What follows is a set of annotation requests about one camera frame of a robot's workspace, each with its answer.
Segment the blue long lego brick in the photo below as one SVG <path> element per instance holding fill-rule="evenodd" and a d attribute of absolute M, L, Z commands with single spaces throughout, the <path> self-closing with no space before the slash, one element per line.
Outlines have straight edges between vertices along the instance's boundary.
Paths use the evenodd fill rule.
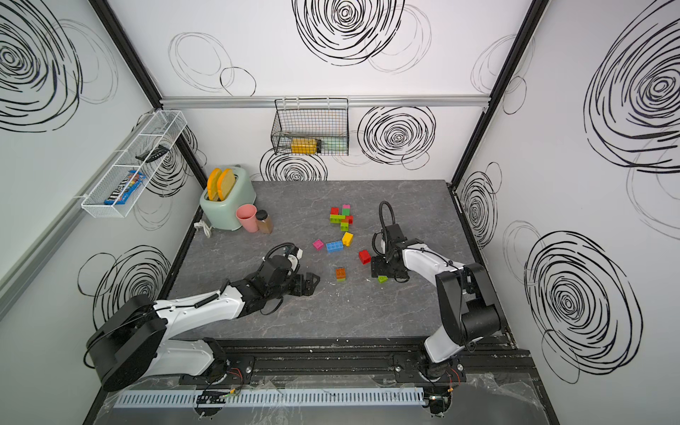
<path fill-rule="evenodd" d="M 343 251 L 345 246 L 341 241 L 328 242 L 326 244 L 326 249 L 328 253 L 337 253 L 338 251 Z"/>

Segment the yellow tall lego brick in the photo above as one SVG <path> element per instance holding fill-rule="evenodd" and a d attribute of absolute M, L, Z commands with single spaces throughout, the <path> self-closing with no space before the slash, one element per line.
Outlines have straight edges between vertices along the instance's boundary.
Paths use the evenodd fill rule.
<path fill-rule="evenodd" d="M 343 246 L 345 247 L 350 247 L 352 245 L 352 241 L 354 239 L 354 235 L 350 232 L 345 232 L 342 238 L 342 243 Z"/>

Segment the lime long lego brick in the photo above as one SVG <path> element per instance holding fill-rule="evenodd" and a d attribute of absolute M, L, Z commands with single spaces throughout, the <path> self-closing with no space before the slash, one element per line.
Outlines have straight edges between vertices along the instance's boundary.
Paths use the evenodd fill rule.
<path fill-rule="evenodd" d="M 331 215 L 329 216 L 329 222 L 332 223 L 332 224 L 340 223 L 340 222 L 342 222 L 342 221 L 345 220 L 345 219 L 346 219 L 346 216 L 345 216 L 345 215 L 340 215 L 340 214 L 331 214 Z"/>

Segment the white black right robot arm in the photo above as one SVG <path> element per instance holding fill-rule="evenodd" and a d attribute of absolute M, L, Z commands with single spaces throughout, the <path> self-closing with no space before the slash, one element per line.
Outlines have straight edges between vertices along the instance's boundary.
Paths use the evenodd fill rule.
<path fill-rule="evenodd" d="M 423 241 L 406 238 L 398 224 L 376 232 L 372 246 L 372 276 L 402 282 L 415 273 L 436 287 L 441 326 L 424 342 L 430 362 L 448 361 L 505 329 L 506 316 L 485 266 L 450 260 Z"/>

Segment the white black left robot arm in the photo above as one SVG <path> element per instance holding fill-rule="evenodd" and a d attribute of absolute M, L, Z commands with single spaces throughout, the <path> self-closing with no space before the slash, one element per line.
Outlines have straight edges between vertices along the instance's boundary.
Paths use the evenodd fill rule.
<path fill-rule="evenodd" d="M 183 341 L 178 335 L 257 313 L 273 299 L 310 297 L 321 278 L 302 274 L 300 258 L 295 251 L 265 258 L 245 278 L 184 299 L 132 297 L 86 344 L 103 390 L 120 391 L 147 376 L 200 376 L 226 363 L 226 355 L 209 339 Z"/>

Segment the red tall lego brick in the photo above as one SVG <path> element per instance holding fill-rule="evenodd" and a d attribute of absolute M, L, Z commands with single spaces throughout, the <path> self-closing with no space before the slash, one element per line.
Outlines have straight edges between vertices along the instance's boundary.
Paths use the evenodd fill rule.
<path fill-rule="evenodd" d="M 368 250 L 362 250 L 359 252 L 359 260 L 362 265 L 367 265 L 371 262 L 372 256 Z"/>

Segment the brown spice jar black lid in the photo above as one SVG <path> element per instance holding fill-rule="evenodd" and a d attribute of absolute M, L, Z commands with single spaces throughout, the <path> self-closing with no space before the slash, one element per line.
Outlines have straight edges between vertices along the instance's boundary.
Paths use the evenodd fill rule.
<path fill-rule="evenodd" d="M 258 230 L 262 234 L 270 235 L 273 232 L 274 224 L 269 213 L 260 209 L 255 214 Z"/>

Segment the pink plastic cup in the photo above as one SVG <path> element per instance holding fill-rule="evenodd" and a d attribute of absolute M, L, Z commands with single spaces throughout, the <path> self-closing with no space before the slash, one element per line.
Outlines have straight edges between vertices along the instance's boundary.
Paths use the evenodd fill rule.
<path fill-rule="evenodd" d="M 249 233 L 258 233 L 259 225 L 256 214 L 258 208 L 253 204 L 242 205 L 236 211 L 236 217 L 244 230 Z"/>

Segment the mint green toaster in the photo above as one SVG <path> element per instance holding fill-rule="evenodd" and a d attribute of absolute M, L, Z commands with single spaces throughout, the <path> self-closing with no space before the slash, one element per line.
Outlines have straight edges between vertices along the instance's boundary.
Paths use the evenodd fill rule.
<path fill-rule="evenodd" d="M 241 228 L 241 222 L 237 219 L 237 209 L 243 205 L 254 204 L 257 198 L 246 170 L 240 166 L 231 166 L 230 169 L 235 174 L 236 183 L 225 200 L 211 201 L 208 198 L 208 189 L 203 191 L 199 199 L 205 219 L 217 230 L 234 231 Z"/>

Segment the left toy bread slice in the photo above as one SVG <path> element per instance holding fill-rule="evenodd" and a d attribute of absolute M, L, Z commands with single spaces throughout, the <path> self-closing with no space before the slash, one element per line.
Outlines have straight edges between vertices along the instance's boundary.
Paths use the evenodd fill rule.
<path fill-rule="evenodd" d="M 210 201 L 218 201 L 218 180 L 221 176 L 222 170 L 220 168 L 214 168 L 212 173 L 210 173 L 207 181 L 207 199 Z"/>

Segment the toy bread slice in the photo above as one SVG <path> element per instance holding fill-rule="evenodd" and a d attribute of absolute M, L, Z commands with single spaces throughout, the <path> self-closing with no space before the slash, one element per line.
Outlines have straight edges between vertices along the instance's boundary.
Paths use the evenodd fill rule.
<path fill-rule="evenodd" d="M 224 169 L 217 180 L 217 197 L 224 201 L 236 184 L 237 177 L 231 168 Z"/>
<path fill-rule="evenodd" d="M 210 173 L 207 181 L 207 199 L 210 201 L 218 201 L 218 180 L 221 176 L 222 170 L 220 168 L 214 168 L 212 173 Z"/>

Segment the right toy bread slice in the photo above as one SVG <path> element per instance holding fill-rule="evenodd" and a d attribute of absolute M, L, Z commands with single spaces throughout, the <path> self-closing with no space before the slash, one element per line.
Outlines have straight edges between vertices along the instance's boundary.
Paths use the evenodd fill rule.
<path fill-rule="evenodd" d="M 217 197 L 224 201 L 236 184 L 237 177 L 231 168 L 224 169 L 217 180 Z"/>

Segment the light green box in basket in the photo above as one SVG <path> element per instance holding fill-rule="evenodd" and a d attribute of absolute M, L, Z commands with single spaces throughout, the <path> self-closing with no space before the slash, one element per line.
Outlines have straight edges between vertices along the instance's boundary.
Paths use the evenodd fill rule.
<path fill-rule="evenodd" d="M 349 151 L 348 139 L 344 136 L 324 136 L 320 138 L 320 155 L 344 156 Z"/>

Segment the yellow box in basket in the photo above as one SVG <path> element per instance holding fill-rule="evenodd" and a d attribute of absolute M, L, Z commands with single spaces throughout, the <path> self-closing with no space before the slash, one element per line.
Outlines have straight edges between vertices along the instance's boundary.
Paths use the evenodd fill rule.
<path fill-rule="evenodd" d="M 315 155 L 320 151 L 320 142 L 313 138 L 293 138 L 290 142 L 290 152 L 297 155 Z"/>

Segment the black remote on shelf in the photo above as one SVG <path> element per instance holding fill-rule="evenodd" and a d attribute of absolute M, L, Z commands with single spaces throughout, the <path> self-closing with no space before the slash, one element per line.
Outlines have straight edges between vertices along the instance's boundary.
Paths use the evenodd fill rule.
<path fill-rule="evenodd" d="M 163 158 L 166 154 L 168 154 L 169 151 L 170 149 L 168 147 L 159 144 L 147 152 L 142 152 L 136 155 L 136 159 L 143 164 L 148 164 Z"/>

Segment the blue snack packet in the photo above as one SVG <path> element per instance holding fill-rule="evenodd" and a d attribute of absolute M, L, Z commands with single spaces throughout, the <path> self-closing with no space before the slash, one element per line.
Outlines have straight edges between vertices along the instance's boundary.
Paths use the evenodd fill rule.
<path fill-rule="evenodd" d="M 116 189 L 106 198 L 104 205 L 125 205 L 134 191 L 146 179 L 146 175 L 139 171 L 130 170 L 127 173 Z"/>

